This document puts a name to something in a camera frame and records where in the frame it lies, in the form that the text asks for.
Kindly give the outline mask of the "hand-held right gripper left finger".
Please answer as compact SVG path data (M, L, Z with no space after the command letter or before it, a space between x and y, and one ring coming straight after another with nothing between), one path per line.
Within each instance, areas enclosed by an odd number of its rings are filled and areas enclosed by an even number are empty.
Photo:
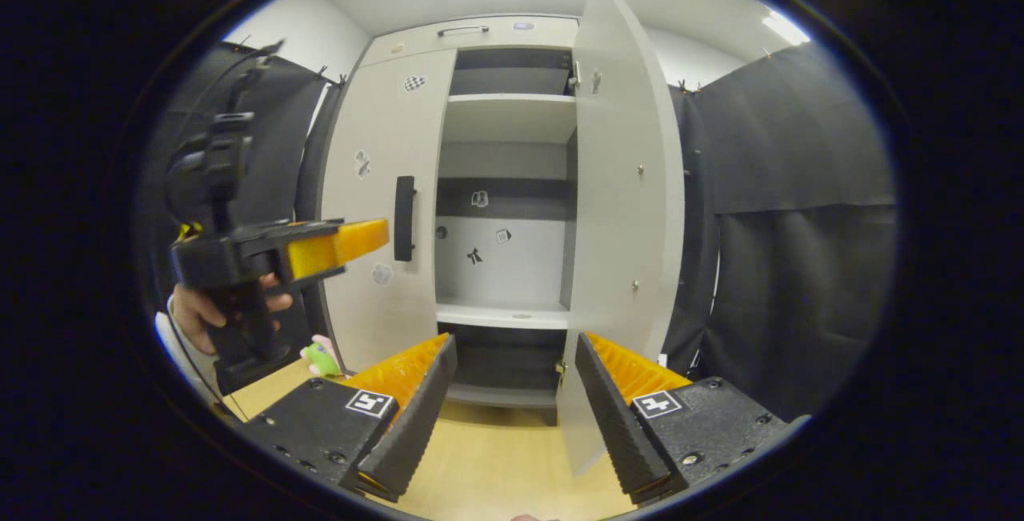
M341 382L311 376L242 429L300 473L394 503L426 452L456 367L456 342L436 335Z

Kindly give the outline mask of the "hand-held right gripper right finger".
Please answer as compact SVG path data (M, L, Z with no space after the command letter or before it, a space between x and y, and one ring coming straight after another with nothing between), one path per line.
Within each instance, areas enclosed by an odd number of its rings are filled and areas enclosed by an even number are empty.
M807 423L785 420L720 376L691 380L584 332L575 368L633 505L687 498L771 455Z

